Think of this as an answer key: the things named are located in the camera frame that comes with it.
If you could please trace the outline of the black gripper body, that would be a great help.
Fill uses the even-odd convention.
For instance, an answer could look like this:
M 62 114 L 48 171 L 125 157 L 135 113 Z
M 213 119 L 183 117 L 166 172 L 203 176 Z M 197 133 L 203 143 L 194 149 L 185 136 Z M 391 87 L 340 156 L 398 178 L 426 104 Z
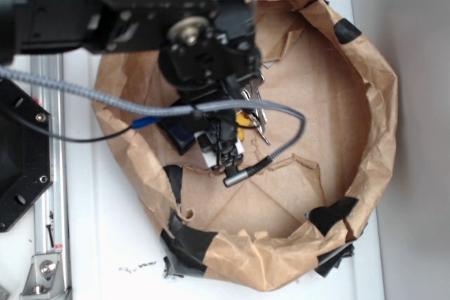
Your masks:
M 240 100 L 243 87 L 259 73 L 253 9 L 245 0 L 218 0 L 217 5 L 217 16 L 199 26 L 195 44 L 188 45 L 181 33 L 159 54 L 162 75 L 180 95 L 176 106 Z M 243 156 L 236 145 L 235 109 L 194 113 L 196 144 L 202 155 L 212 156 L 207 167 L 236 172 Z

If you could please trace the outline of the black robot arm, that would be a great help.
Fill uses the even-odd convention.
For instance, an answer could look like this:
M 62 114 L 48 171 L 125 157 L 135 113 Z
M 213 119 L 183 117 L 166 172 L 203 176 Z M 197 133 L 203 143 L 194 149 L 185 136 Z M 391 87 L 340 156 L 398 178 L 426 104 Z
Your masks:
M 17 54 L 156 50 L 180 104 L 239 99 L 259 72 L 246 0 L 1 0 L 1 63 Z

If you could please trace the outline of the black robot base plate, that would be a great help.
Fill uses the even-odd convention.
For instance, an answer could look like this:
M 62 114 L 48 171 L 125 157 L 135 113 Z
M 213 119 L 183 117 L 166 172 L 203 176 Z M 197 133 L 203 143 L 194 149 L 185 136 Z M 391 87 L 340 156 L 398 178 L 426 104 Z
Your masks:
M 10 80 L 1 80 L 1 232 L 9 231 L 51 184 L 49 113 Z

